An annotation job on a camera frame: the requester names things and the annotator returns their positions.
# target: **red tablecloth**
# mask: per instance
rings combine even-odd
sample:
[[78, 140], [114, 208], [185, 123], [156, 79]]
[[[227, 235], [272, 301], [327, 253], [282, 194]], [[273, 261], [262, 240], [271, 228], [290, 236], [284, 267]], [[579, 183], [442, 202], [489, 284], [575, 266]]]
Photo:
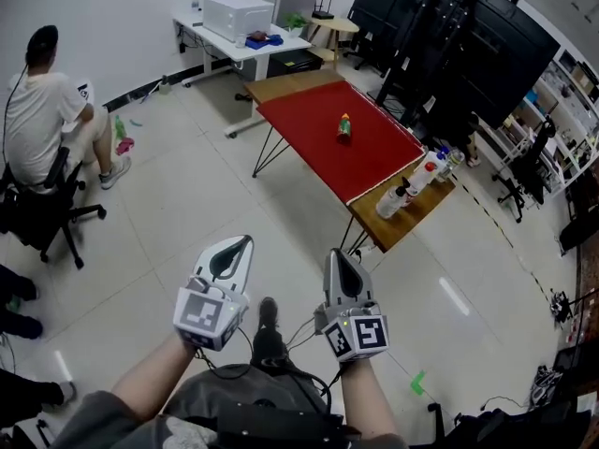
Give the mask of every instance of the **red tablecloth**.
[[[347, 81], [275, 98], [258, 111], [345, 204], [424, 154], [416, 138]], [[336, 139], [344, 113], [352, 125], [348, 146]]]

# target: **wooden tabletop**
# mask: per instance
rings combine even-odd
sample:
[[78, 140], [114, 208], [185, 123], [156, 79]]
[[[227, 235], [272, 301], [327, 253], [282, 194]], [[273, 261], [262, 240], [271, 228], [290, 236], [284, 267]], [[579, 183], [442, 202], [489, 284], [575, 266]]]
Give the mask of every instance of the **wooden tabletop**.
[[335, 17], [334, 19], [329, 20], [321, 20], [312, 17], [310, 22], [314, 25], [324, 26], [326, 28], [330, 28], [331, 30], [336, 30], [338, 32], [349, 32], [350, 34], [355, 34], [359, 32], [359, 27], [353, 23], [351, 20], [342, 19], [339, 17]]
[[[245, 89], [258, 104], [261, 104], [274, 98], [343, 80], [342, 76], [332, 70], [316, 70], [253, 81], [246, 83]], [[451, 181], [445, 183], [434, 181], [415, 198], [410, 206], [400, 210], [390, 220], [382, 219], [376, 213], [376, 203], [391, 186], [400, 186], [402, 177], [407, 178], [412, 175], [416, 166], [417, 163], [413, 163], [348, 206], [352, 215], [383, 253], [393, 248], [418, 226], [455, 188]]]

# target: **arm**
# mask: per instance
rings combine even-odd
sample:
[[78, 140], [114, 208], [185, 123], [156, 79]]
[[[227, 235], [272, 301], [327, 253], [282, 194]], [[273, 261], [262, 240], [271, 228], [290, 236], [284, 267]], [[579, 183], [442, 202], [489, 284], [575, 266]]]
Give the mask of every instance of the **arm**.
[[112, 394], [139, 420], [149, 421], [165, 405], [193, 357], [194, 349], [173, 335], [127, 372]]
[[362, 439], [398, 435], [393, 413], [374, 374], [369, 359], [353, 363], [342, 376], [347, 424], [362, 433]]
[[92, 120], [92, 118], [94, 118], [94, 105], [87, 103], [77, 119], [87, 123]]

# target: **green tape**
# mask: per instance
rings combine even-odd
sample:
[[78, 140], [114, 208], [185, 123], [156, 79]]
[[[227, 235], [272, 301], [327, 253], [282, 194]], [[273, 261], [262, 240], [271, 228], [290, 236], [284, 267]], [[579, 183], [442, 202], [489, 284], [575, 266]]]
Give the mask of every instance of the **green tape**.
[[424, 376], [426, 376], [427, 373], [426, 371], [422, 370], [415, 378], [414, 380], [410, 383], [410, 387], [412, 388], [412, 390], [418, 394], [419, 396], [422, 396], [424, 394], [424, 389], [422, 388], [422, 386], [420, 385], [420, 383], [422, 383], [422, 380], [424, 379]]

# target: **wooden table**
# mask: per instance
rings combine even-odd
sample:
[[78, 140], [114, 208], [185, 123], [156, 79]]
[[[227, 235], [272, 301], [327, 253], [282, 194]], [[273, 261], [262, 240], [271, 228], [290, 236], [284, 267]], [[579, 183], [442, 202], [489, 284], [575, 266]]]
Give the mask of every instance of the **wooden table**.
[[[257, 104], [262, 104], [274, 98], [286, 96], [303, 90], [326, 85], [335, 81], [342, 81], [343, 77], [332, 70], [317, 70], [292, 75], [283, 75], [272, 79], [254, 81], [246, 83], [245, 88]], [[361, 196], [356, 201], [351, 203], [347, 208], [352, 214], [352, 219], [349, 223], [345, 236], [349, 231], [349, 227], [354, 220], [362, 226], [363, 232], [352, 245], [349, 253], [359, 248], [361, 244], [370, 237], [374, 244], [383, 252], [386, 253], [405, 235], [412, 231], [424, 218], [426, 218], [439, 204], [449, 195], [455, 188], [451, 181], [439, 183], [434, 181], [420, 193], [410, 206], [400, 210], [390, 220], [384, 220], [376, 213], [376, 203], [381, 198], [383, 193], [391, 186], [399, 186], [402, 184], [402, 177], [409, 177], [416, 167], [413, 163], [401, 173], [398, 173], [393, 178], [389, 179], [380, 186], [374, 188], [369, 193]]]
[[[352, 21], [348, 19], [342, 19], [339, 17], [335, 17], [334, 19], [330, 20], [320, 20], [312, 17], [310, 22], [316, 25], [315, 29], [312, 31], [312, 34], [310, 35], [310, 38], [308, 38], [308, 41], [310, 43], [312, 43], [312, 41], [316, 37], [316, 34], [323, 26], [330, 30], [330, 35], [329, 40], [327, 41], [327, 46], [324, 49], [313, 47], [311, 49], [308, 49], [308, 51], [311, 51], [315, 55], [319, 56], [325, 62], [332, 61], [333, 69], [336, 70], [337, 62], [339, 60], [339, 33], [347, 32], [349, 34], [355, 34], [359, 32], [359, 27]], [[333, 36], [335, 36], [335, 48], [333, 51], [330, 51], [328, 50], [328, 48], [330, 47], [330, 40], [333, 38]]]

